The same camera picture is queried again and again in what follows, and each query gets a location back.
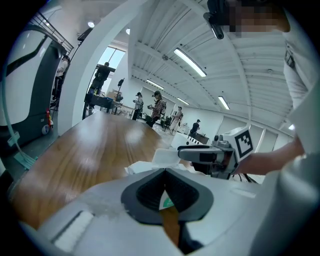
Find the dark shirt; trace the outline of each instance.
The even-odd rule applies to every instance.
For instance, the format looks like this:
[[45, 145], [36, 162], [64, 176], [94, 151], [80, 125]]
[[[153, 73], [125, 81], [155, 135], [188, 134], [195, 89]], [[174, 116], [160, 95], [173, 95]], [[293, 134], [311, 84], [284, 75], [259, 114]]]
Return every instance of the dark shirt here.
[[195, 123], [193, 124], [193, 126], [192, 126], [191, 131], [192, 131], [192, 132], [196, 132], [196, 131], [198, 130], [198, 127], [199, 127], [199, 124], [198, 124], [197, 122], [195, 122]]
[[100, 82], [106, 81], [109, 76], [110, 71], [111, 70], [108, 66], [106, 66], [106, 65], [100, 66], [95, 73], [94, 80], [98, 80]]

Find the wooden table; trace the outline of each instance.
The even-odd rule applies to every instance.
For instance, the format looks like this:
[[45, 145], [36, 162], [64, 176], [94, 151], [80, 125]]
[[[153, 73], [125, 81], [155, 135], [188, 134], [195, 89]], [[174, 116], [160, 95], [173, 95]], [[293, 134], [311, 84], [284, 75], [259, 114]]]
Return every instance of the wooden table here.
[[124, 167], [151, 162], [156, 149], [168, 147], [145, 123], [97, 112], [39, 157], [17, 185], [12, 205], [19, 219], [37, 229], [88, 188], [126, 176]]

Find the white shirt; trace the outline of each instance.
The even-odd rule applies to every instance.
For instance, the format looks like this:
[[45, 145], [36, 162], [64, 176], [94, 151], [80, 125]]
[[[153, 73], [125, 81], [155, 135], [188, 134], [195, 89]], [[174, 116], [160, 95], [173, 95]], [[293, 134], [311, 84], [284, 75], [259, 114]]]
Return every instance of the white shirt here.
[[136, 103], [135, 103], [135, 110], [138, 110], [138, 109], [140, 109], [140, 106], [142, 105], [142, 102], [143, 102], [143, 100], [142, 100], [142, 98], [140, 97], [140, 98], [138, 98], [137, 100], [136, 100]]
[[290, 31], [282, 34], [293, 57], [294, 67], [290, 67], [285, 61], [283, 73], [295, 109], [308, 91], [316, 84], [319, 86], [320, 59], [303, 28], [290, 13], [286, 11], [285, 14], [290, 24]]
[[66, 71], [66, 68], [68, 67], [68, 61], [60, 61], [59, 66], [58, 66], [58, 71], [56, 72], [56, 77], [61, 77], [64, 72]]

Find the ceiling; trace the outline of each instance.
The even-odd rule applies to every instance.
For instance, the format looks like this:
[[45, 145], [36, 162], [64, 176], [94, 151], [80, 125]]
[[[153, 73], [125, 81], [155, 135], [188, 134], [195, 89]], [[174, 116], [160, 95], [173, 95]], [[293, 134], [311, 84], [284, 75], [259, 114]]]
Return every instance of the ceiling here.
[[[280, 32], [218, 40], [203, 13], [206, 0], [154, 0], [135, 31], [131, 76], [150, 79], [191, 107], [226, 112], [287, 133], [292, 100], [283, 74], [285, 42]], [[205, 72], [199, 76], [174, 54], [179, 47]], [[218, 102], [223, 96], [230, 110]]]
[[41, 13], [49, 13], [63, 10], [68, 19], [64, 19], [65, 26], [77, 30], [81, 35], [86, 31], [88, 22], [92, 21], [97, 25], [101, 19], [107, 16], [126, 0], [50, 0], [41, 8]]

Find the white device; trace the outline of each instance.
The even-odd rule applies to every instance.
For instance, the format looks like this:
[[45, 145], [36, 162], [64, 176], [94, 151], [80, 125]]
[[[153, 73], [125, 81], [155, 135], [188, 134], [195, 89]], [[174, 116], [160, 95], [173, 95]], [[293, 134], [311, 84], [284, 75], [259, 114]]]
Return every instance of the white device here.
[[254, 150], [248, 126], [238, 127], [225, 132], [222, 134], [222, 139], [229, 142], [234, 149], [238, 162], [245, 159]]

